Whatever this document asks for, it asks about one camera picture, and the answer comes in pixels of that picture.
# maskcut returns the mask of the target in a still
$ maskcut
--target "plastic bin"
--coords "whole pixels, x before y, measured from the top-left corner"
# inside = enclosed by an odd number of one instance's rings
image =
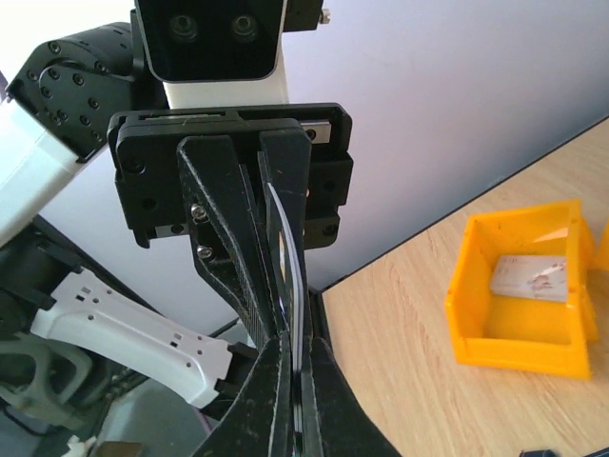
[[[564,255],[566,303],[492,294],[504,254]],[[445,300],[457,361],[589,378],[587,341],[599,337],[586,289],[594,263],[578,200],[470,217]]]

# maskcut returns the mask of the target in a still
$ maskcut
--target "gray plastic part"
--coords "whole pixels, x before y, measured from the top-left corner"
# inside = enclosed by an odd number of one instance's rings
[[[35,373],[27,386],[0,384],[0,397],[15,409],[51,425],[70,429],[82,427],[88,415],[71,406],[69,399],[91,372],[91,359],[80,348],[66,343],[44,340],[30,334],[19,333],[15,336],[18,340],[0,342],[0,354],[31,357],[35,363]],[[50,384],[51,364],[57,356],[68,359],[75,367],[72,379],[60,392],[55,392]]]

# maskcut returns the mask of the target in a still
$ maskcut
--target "white label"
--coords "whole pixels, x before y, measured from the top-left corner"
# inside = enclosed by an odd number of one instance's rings
[[[566,302],[566,260],[562,255],[503,255],[491,292],[511,297]]]

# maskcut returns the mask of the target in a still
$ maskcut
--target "white wall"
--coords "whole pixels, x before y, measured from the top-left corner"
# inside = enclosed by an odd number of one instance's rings
[[[0,30],[9,78],[39,42],[117,19],[128,0],[21,0]],[[339,241],[308,253],[321,288],[609,114],[609,4],[326,0],[332,23],[285,37],[292,102],[353,116]],[[64,17],[55,20],[64,11]],[[43,212],[152,305],[199,331],[234,314],[197,277],[187,240],[138,248],[103,154]]]

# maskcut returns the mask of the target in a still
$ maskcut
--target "wooden table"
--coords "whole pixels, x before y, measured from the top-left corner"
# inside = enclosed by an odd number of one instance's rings
[[[591,273],[592,381],[458,365],[443,309],[471,214],[571,198],[609,217],[609,121],[588,130],[324,294],[335,355],[370,419],[407,456],[562,457],[609,447],[609,275]]]

